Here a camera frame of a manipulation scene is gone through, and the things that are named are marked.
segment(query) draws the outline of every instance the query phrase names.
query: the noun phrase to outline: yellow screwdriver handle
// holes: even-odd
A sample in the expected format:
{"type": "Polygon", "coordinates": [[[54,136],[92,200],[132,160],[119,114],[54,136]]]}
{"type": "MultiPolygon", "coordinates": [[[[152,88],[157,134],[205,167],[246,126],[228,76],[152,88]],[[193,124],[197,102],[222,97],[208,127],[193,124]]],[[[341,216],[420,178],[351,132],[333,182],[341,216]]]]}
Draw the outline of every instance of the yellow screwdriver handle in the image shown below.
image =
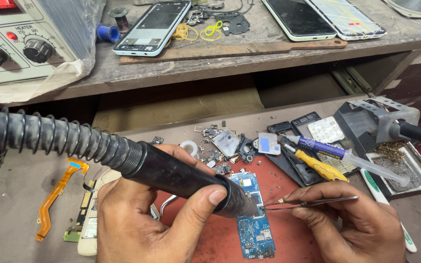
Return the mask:
{"type": "Polygon", "coordinates": [[[295,157],[306,162],[306,164],[313,168],[318,174],[328,181],[343,180],[350,182],[341,172],[331,165],[325,164],[315,158],[307,156],[303,151],[298,150],[295,153],[295,157]]]}

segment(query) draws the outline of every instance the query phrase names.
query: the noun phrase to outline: screwdriver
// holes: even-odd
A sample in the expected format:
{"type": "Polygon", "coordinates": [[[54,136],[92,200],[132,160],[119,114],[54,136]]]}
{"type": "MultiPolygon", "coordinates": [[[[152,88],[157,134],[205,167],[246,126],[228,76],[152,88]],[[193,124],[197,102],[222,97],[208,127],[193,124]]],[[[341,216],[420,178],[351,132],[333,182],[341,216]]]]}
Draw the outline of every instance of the screwdriver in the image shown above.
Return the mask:
{"type": "Polygon", "coordinates": [[[309,157],[303,151],[301,151],[301,150],[297,151],[295,148],[293,148],[292,146],[290,146],[288,144],[285,144],[285,143],[280,142],[280,141],[279,141],[279,143],[285,149],[294,153],[296,158],[306,162],[306,164],[309,167],[313,168],[324,179],[326,179],[328,181],[342,180],[342,181],[349,182],[349,180],[341,172],[339,172],[336,168],[332,167],[331,165],[328,165],[328,164],[325,164],[321,161],[318,161],[313,157],[309,157]]]}

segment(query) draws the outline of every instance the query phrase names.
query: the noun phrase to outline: circuit board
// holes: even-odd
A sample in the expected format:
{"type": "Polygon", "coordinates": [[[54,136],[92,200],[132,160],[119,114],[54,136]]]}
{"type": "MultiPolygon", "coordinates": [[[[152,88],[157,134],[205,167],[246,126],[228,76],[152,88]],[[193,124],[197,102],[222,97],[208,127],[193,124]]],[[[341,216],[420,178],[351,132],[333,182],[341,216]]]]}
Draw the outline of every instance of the circuit board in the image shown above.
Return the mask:
{"type": "Polygon", "coordinates": [[[231,174],[228,176],[228,179],[241,185],[246,193],[250,193],[251,199],[254,199],[258,204],[258,210],[254,216],[237,217],[243,257],[248,259],[257,258],[259,260],[274,257],[276,247],[272,239],[269,221],[264,211],[256,174],[251,172],[231,174]]]}

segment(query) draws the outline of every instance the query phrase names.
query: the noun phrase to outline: hand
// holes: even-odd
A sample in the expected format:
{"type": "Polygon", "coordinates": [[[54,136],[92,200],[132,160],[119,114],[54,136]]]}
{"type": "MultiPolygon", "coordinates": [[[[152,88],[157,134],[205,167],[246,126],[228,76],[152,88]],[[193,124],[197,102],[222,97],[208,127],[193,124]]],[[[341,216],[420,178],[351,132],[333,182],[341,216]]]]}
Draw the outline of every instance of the hand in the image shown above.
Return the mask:
{"type": "Polygon", "coordinates": [[[324,206],[295,208],[292,215],[313,231],[326,263],[403,263],[406,244],[399,216],[389,205],[375,202],[345,181],[299,188],[284,201],[313,201],[359,196],[324,206]],[[339,232],[329,218],[342,218],[339,232]]]}
{"type": "MultiPolygon", "coordinates": [[[[159,145],[165,151],[209,175],[215,171],[176,145],[159,145]]],[[[186,201],[173,225],[150,216],[157,191],[120,177],[98,192],[98,263],[190,262],[207,218],[227,196],[225,187],[203,187],[186,201]]]]}

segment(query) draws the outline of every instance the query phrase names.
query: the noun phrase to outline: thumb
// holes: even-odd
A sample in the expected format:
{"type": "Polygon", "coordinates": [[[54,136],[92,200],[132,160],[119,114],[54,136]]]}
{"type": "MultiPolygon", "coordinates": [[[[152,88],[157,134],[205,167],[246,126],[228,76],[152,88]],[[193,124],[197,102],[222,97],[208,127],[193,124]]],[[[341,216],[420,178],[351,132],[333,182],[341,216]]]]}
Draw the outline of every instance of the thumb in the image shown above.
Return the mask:
{"type": "Polygon", "coordinates": [[[294,208],[292,215],[303,220],[311,228],[322,254],[335,256],[346,252],[345,248],[349,247],[347,242],[324,212],[313,207],[300,207],[294,208]]]}
{"type": "Polygon", "coordinates": [[[184,203],[167,236],[173,243],[185,245],[188,251],[194,250],[204,223],[226,196],[227,190],[218,184],[199,189],[184,203]]]}

